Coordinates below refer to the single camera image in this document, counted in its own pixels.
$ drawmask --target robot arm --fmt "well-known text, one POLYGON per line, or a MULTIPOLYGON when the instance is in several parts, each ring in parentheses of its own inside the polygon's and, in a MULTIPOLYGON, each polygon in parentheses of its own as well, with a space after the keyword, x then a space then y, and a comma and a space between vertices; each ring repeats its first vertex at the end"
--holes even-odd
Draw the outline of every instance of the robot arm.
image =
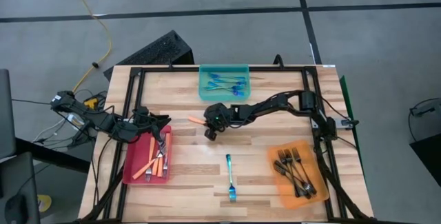
POLYGON ((316 94, 304 90, 281 92, 255 105, 231 105, 230 108, 222 103, 211 105, 204 113, 205 125, 209 128, 205 136, 210 141, 214 141, 216 131, 223 132, 227 127, 239 128, 254 122, 257 117, 279 110, 288 111, 295 116, 311 117, 319 127, 320 136, 331 140, 336 139, 336 122, 319 110, 316 94), (298 97, 298 110, 288 102, 288 99, 293 96, 298 97))
POLYGON ((154 115, 149 113, 146 107, 134 110, 133 122, 129 122, 121 115, 107 113, 106 111, 96 111, 82 104, 75 99, 71 91, 61 91, 53 98, 50 103, 55 112, 75 113, 84 121, 83 128, 96 128, 117 141, 129 143, 144 132, 151 132, 155 139, 162 141, 159 131, 163 129, 171 120, 168 115, 154 115))

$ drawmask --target orange stick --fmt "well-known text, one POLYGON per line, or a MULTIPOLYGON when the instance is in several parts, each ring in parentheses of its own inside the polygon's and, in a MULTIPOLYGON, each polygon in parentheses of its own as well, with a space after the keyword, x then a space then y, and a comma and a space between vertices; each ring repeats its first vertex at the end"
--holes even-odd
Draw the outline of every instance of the orange stick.
POLYGON ((158 173, 158 162, 159 162, 159 158, 154 160, 153 168, 152 168, 153 169, 152 170, 152 175, 156 176, 156 174, 158 173))
POLYGON ((170 151, 170 133, 167 133, 165 135, 165 145, 167 147, 167 154, 168 154, 168 151, 170 151))
POLYGON ((145 171, 147 170, 147 168, 149 168, 153 162, 158 161, 157 159, 154 159, 152 161, 150 161, 147 165, 144 165, 144 167, 142 167, 137 173, 135 173, 135 175, 133 175, 133 179, 138 179, 138 177, 140 177, 142 174, 145 173, 145 171))
POLYGON ((163 157, 159 158, 158 162, 158 177, 163 177, 163 157))
POLYGON ((155 144, 155 139, 154 137, 150 138, 150 153, 149 153, 149 162, 153 159, 153 150, 154 150, 154 144, 155 144))
POLYGON ((194 122, 197 124, 201 124, 201 125, 205 125, 204 121, 202 121, 201 119, 197 119, 196 117, 192 117, 192 116, 188 117, 188 121, 191 121, 191 122, 194 122))

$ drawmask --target orange container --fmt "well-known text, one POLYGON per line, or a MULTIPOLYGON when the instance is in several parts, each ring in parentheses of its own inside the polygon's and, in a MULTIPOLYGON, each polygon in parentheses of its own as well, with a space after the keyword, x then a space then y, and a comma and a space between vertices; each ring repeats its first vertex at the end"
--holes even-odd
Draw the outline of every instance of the orange container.
MULTIPOLYGON (((282 201, 283 206, 285 206, 286 208, 296 209, 298 207, 302 207, 318 201, 324 201, 329 198, 328 189, 326 188, 323 177, 320 173, 320 170, 318 169, 316 157, 313 155, 311 148, 309 148, 308 142, 294 141, 284 145, 270 147, 268 149, 268 161, 274 174, 274 180, 280 194, 280 200, 282 201), (273 167, 274 161, 279 160, 277 153, 278 150, 289 149, 289 151, 291 151, 292 153, 292 148, 294 147, 296 147, 298 150, 298 153, 302 159, 302 165, 306 173, 308 174, 309 180, 311 180, 313 186, 317 190, 317 194, 310 199, 307 199, 304 196, 295 197, 294 186, 292 185, 292 183, 286 176, 282 176, 276 170, 274 170, 273 167)), ((302 178, 306 179, 300 164, 297 162, 294 162, 294 164, 296 165, 296 168, 301 174, 302 178)))

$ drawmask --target wooden table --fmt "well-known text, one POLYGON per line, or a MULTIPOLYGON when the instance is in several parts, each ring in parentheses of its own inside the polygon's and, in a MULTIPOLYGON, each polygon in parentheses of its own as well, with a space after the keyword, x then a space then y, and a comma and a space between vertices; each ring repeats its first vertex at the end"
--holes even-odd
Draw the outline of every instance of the wooden table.
MULTIPOLYGON (((106 107, 123 109, 130 66, 116 66, 107 95, 106 107)), ((317 66, 322 95, 343 114, 345 102, 334 67, 317 66)), ((249 104, 263 101, 269 96, 287 90, 302 89, 298 72, 251 72, 252 94, 249 104)), ((132 95, 133 109, 136 86, 132 95)), ((297 99, 291 101, 296 106, 297 99)), ((267 148, 304 139, 311 143, 311 124, 308 118, 287 112, 275 112, 254 123, 233 130, 227 128, 215 142, 208 141, 205 128, 187 120, 189 115, 203 119, 210 103, 198 96, 197 72, 147 73, 141 105, 155 114, 169 114, 173 129, 173 155, 171 176, 167 185, 129 186, 123 221, 323 221, 326 220, 324 203, 314 203, 297 210, 285 209, 278 197, 267 162, 267 148), (232 155, 233 180, 237 203, 228 198, 228 171, 225 155, 232 155)), ((326 106, 328 116, 338 116, 326 106)), ((338 135, 353 142, 352 131, 338 131, 338 135)), ((94 162, 108 137, 100 133, 96 140, 94 162)), ((116 142, 106 147, 99 169, 99 192, 107 189, 116 142)), ((125 158, 126 147, 121 158, 125 158)), ((367 215, 373 216, 358 153, 342 141, 334 141, 336 163, 343 188, 355 204, 367 215)), ((90 168, 79 217, 92 208, 94 177, 90 168)), ((336 196, 330 189, 334 214, 339 216, 336 196)), ((116 189, 110 216, 116 216, 119 188, 116 189)))

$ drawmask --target concrete floor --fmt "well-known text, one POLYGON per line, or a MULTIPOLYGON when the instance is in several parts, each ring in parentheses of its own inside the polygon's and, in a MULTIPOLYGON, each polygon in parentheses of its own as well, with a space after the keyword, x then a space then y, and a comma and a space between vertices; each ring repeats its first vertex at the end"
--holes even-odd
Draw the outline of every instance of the concrete floor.
MULTIPOLYGON (((96 14, 300 6, 299 0, 87 1, 96 14)), ((428 2, 441 0, 307 0, 308 6, 428 2)), ((0 10, 0 18, 87 14, 79 0, 0 0, 0 10)), ((360 120, 359 146, 376 217, 437 223, 441 188, 409 147, 407 114, 418 101, 438 96, 440 9, 310 15, 322 62, 336 64, 349 84, 353 110, 360 120)), ((103 69, 173 29, 192 47, 196 63, 271 63, 276 53, 285 63, 313 63, 299 12, 112 19, 105 23, 114 49, 103 69)), ((90 63, 107 50, 105 34, 95 21, 0 23, 0 37, 0 68, 10 70, 12 95, 18 99, 49 101, 58 90, 71 89, 90 63)), ((82 88, 98 92, 107 85, 96 72, 82 88)), ((14 116, 17 136, 22 139, 33 139, 59 120, 46 106, 27 103, 14 103, 14 116)), ((441 131, 427 119, 414 123, 419 139, 441 131)), ((65 128, 59 137, 73 133, 65 128)), ((69 153, 87 159, 91 146, 69 153)), ((84 175, 56 167, 39 174, 39 192, 54 196, 54 206, 43 222, 74 220, 84 183, 84 175), (51 177, 59 182, 50 183, 51 177)))

